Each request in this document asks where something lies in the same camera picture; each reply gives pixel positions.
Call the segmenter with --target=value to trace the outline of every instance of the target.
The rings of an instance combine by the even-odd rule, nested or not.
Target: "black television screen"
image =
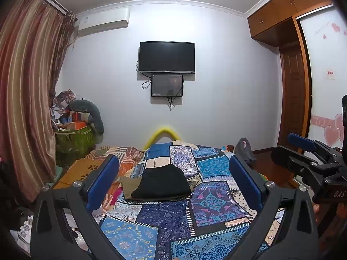
[[[182,97],[182,75],[152,74],[151,94],[152,97]]]
[[[140,42],[139,72],[195,72],[195,44]]]

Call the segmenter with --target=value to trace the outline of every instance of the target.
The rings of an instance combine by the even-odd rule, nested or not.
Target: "metal screw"
[[[74,187],[80,187],[80,186],[82,186],[82,181],[80,181],[80,180],[74,181],[74,183],[72,185]]]
[[[42,190],[43,192],[46,192],[46,191],[49,190],[49,188],[50,188],[49,185],[43,185],[42,188],[41,188],[41,190]]]
[[[276,187],[276,184],[273,181],[266,181],[265,185],[267,187]]]
[[[304,185],[299,185],[299,190],[301,190],[302,192],[306,192],[307,188]]]

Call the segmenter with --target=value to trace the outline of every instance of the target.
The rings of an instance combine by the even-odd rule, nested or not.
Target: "white air conditioner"
[[[129,8],[115,8],[99,13],[92,13],[79,18],[79,37],[89,34],[128,27]]]

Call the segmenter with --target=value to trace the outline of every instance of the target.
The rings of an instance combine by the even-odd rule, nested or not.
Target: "dark wood floor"
[[[273,163],[271,151],[255,154],[257,159],[254,170],[265,175],[269,180],[275,182],[280,187],[294,187],[289,183],[294,174],[289,170]]]

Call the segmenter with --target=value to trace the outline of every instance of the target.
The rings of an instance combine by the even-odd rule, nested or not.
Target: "yellow foam tube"
[[[159,128],[158,130],[156,130],[154,132],[154,134],[151,136],[151,138],[148,140],[148,142],[145,144],[145,147],[143,148],[144,150],[148,149],[152,144],[156,143],[158,137],[163,134],[163,133],[167,133],[171,136],[171,139],[173,139],[174,141],[176,140],[180,140],[180,137],[176,134],[176,132],[174,130],[172,130],[169,127],[162,127]]]

